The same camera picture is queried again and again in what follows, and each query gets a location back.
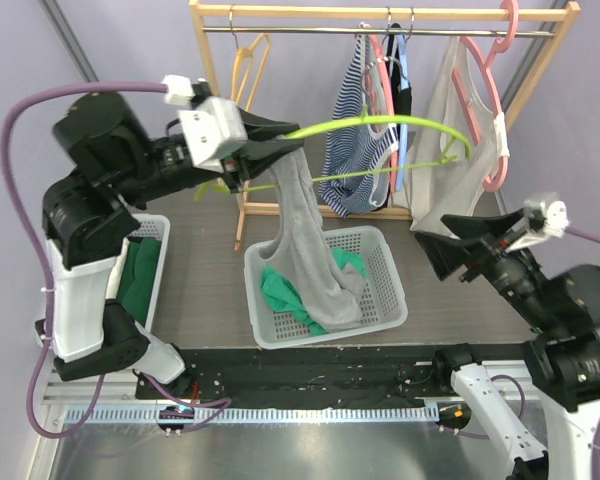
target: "green cloth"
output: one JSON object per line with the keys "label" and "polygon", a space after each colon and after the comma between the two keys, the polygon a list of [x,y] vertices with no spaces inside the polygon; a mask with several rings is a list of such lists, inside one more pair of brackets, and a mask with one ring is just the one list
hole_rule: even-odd
{"label": "green cloth", "polygon": [[143,238],[140,244],[131,242],[120,278],[117,299],[142,326],[147,323],[161,246],[159,240],[148,237]]}
{"label": "green cloth", "polygon": [[[338,268],[342,270],[347,264],[351,264],[360,275],[367,278],[367,270],[364,267],[364,259],[361,255],[350,253],[342,248],[332,248],[331,254]],[[300,323],[309,327],[311,335],[324,335],[328,333],[322,326],[315,322],[302,304],[302,299],[289,280],[284,278],[271,267],[266,267],[262,273],[260,290],[267,305],[276,313],[291,312],[293,317]]]}

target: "hanging clothes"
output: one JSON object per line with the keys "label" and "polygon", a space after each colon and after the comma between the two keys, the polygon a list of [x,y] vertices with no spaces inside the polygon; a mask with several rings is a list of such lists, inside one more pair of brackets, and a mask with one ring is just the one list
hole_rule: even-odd
{"label": "hanging clothes", "polygon": [[324,233],[303,149],[270,169],[280,205],[280,230],[260,251],[268,267],[293,285],[310,318],[327,332],[359,327],[366,279],[352,265],[340,270]]}
{"label": "hanging clothes", "polygon": [[[497,166],[496,124],[493,113],[484,105],[469,71],[468,52],[458,38],[452,38],[445,53],[426,115],[471,137],[464,110],[451,78],[456,69],[467,89],[476,119],[483,132],[481,142],[469,161],[464,146],[455,142],[447,156],[455,160],[439,168],[416,168],[408,171],[407,185],[413,214],[412,230],[451,236],[440,217],[446,213],[471,215],[484,189],[482,181]],[[440,158],[451,140],[448,134],[431,129],[418,132],[413,147],[413,164]]]}
{"label": "hanging clothes", "polygon": [[[365,75],[365,67],[376,55],[370,35],[358,35],[353,59],[338,94],[333,119],[357,117],[368,106],[376,114],[387,114],[385,86],[390,90],[386,68],[380,64]],[[323,175],[373,170],[388,166],[391,156],[397,162],[398,132],[395,124],[351,127],[327,134]],[[388,173],[365,175],[324,182],[320,196],[338,215],[369,213],[382,207],[388,197]]]}
{"label": "hanging clothes", "polygon": [[[394,23],[391,28],[401,28],[399,23]],[[391,35],[387,45],[387,57],[392,59],[387,62],[387,69],[391,79],[391,94],[393,98],[393,111],[396,115],[411,115],[413,103],[409,68],[407,65],[407,40],[404,35]],[[398,130],[400,146],[398,148],[398,166],[407,164],[407,150],[409,149],[409,125],[403,123]],[[399,192],[404,187],[405,170],[396,173],[396,183],[393,192]]]}

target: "pink hanger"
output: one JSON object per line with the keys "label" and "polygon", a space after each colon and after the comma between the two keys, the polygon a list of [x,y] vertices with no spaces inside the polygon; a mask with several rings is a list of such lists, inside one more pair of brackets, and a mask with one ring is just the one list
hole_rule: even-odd
{"label": "pink hanger", "polygon": [[[478,47],[473,39],[469,37],[462,37],[460,40],[467,47],[467,50],[471,52],[473,58],[478,64],[478,69],[482,74],[484,83],[487,86],[487,91],[489,92],[489,97],[491,98],[491,110],[493,111],[494,118],[502,114],[502,105],[500,104],[500,96],[498,94],[496,82],[493,80],[491,67],[496,59],[496,55],[506,52],[513,43],[516,31],[518,30],[518,0],[504,0],[500,5],[500,8],[506,8],[509,11],[509,28],[507,29],[507,36],[505,38],[498,38],[495,40],[495,42],[493,42],[493,46],[491,47],[491,51],[489,52],[489,55],[487,55],[486,60],[482,55],[480,47]],[[456,91],[458,92],[458,96],[462,100],[462,108],[464,110],[467,123],[469,124],[471,137],[473,138],[474,143],[478,144],[482,139],[478,121],[476,119],[475,112],[473,111],[473,107],[468,101],[469,99],[467,96],[467,90],[462,83],[460,73],[456,68],[453,69],[452,80],[456,87]],[[498,161],[498,173],[495,175],[495,178],[491,178],[490,175],[487,175],[487,178],[485,178],[482,182],[482,186],[487,192],[495,192],[500,189],[504,183],[504,179],[507,176],[508,165],[509,156],[501,156]]]}
{"label": "pink hanger", "polygon": [[[380,43],[380,41],[378,40],[378,37],[376,37],[375,35],[369,35],[369,39],[371,40],[371,46],[373,47],[373,51],[375,53],[376,58],[381,58],[384,57],[384,51],[383,51],[383,47],[382,44]],[[382,90],[384,91],[384,99],[386,102],[386,110],[387,110],[387,115],[393,115],[394,111],[393,111],[393,94],[391,93],[391,81],[389,80],[389,73],[387,72],[386,68],[383,68],[384,64],[383,63],[378,63],[374,68],[378,68],[378,72],[380,74],[380,81],[382,82]],[[373,109],[373,106],[375,104],[375,92],[373,91],[373,88],[371,88],[371,79],[369,77],[369,75],[365,76],[365,85],[367,88],[368,92],[371,92],[371,107]],[[379,115],[382,112],[378,112],[378,111],[373,111],[372,113],[374,115]],[[389,157],[390,160],[390,165],[392,167],[397,167],[398,166],[398,152],[394,152],[391,154],[391,156]],[[391,190],[391,193],[395,193],[396,191],[396,180],[398,177],[398,172],[391,172],[389,174],[389,187]]]}

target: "gray tabletop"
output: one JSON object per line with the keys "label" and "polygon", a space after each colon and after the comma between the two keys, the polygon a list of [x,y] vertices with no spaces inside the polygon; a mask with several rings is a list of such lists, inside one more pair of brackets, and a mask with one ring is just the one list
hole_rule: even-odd
{"label": "gray tabletop", "polygon": [[[320,174],[323,148],[323,139],[305,148],[314,176]],[[271,192],[259,192],[254,200],[274,197]],[[235,199],[207,192],[194,203],[193,191],[187,190],[153,202],[149,212],[171,221],[153,333],[181,348],[257,346],[247,310],[243,252],[233,251],[238,219]],[[483,195],[475,213],[497,215],[493,195]],[[400,273],[409,317],[401,327],[340,343],[517,343],[531,337],[526,323],[482,278],[461,284],[455,275],[439,282],[409,231],[410,222],[324,221],[325,230],[357,225],[373,225],[383,232]],[[243,251],[253,243],[273,239],[278,226],[278,217],[249,216]]]}

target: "gray basket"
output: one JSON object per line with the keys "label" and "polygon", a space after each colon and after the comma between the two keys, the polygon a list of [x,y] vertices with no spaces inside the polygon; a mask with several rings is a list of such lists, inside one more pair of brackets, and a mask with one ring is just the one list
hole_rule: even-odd
{"label": "gray basket", "polygon": [[244,279],[253,335],[262,348],[275,349],[328,342],[397,327],[407,319],[407,303],[400,276],[382,232],[375,227],[363,226],[331,230],[324,234],[332,248],[339,247],[351,253],[358,253],[364,258],[368,284],[360,302],[362,326],[314,336],[309,332],[309,328],[296,321],[291,313],[273,312],[260,292],[266,263],[260,258],[259,252],[269,242],[256,243],[244,254]]}
{"label": "gray basket", "polygon": [[167,244],[169,242],[171,223],[167,217],[162,215],[134,213],[133,216],[140,222],[140,228],[131,233],[129,236],[156,238],[162,242],[160,245],[160,256],[158,257],[158,268],[156,269],[156,276],[153,279],[153,289],[151,291],[149,311],[147,312],[147,322],[144,326],[145,330],[150,332],[151,328],[153,327],[153,316],[156,313],[156,305],[158,303],[158,292],[160,291],[160,282],[162,281],[164,260],[167,255]]}

